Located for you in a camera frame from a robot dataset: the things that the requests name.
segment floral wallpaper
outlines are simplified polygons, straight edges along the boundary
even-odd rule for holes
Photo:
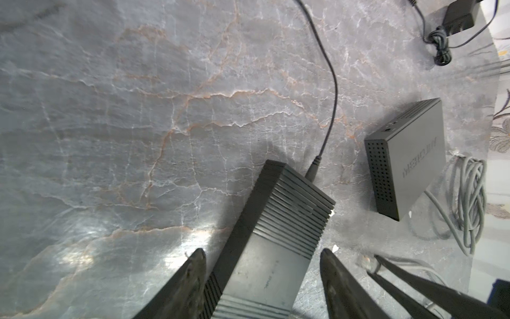
[[[508,149],[510,149],[510,90],[506,90],[507,92],[507,98],[506,102],[499,110],[494,114],[494,119],[497,120],[503,117],[507,117],[503,123],[501,124],[501,127],[498,126],[492,126],[491,129],[491,140],[489,142],[489,149],[491,151],[496,151],[500,153],[506,153],[508,152]]]

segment coiled gray cable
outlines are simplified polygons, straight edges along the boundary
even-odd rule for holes
[[[483,231],[484,216],[487,208],[487,196],[485,193],[487,163],[484,160],[477,160],[473,157],[464,157],[463,159],[461,184],[458,190],[457,217],[459,227],[464,232],[464,240],[459,238],[457,229],[437,198],[428,190],[425,191],[425,194],[438,208],[462,252],[466,256],[472,256],[475,253],[476,243],[480,240]]]

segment gray marble surface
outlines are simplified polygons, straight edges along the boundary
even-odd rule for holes
[[[337,205],[294,312],[327,317],[318,254],[336,244],[406,317],[354,264],[360,252],[425,260],[463,291],[471,261],[425,196],[399,223],[374,212],[363,139],[441,97],[448,149],[485,158],[497,84],[478,73],[497,54],[485,31],[437,67],[405,0],[308,2],[338,74],[316,179]],[[446,4],[422,4],[431,26]],[[2,1],[0,317],[127,319],[196,248],[210,270],[264,161],[306,171],[333,97],[291,0]],[[444,202],[451,167],[431,186]]]

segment flower pattern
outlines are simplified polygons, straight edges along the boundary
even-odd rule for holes
[[[510,118],[503,122],[503,127],[492,127],[489,149],[500,153],[506,153],[510,149]]]

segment power plug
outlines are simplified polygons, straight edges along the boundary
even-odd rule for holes
[[[443,19],[443,27],[448,36],[475,25],[479,2],[480,0],[457,0],[450,3]]]

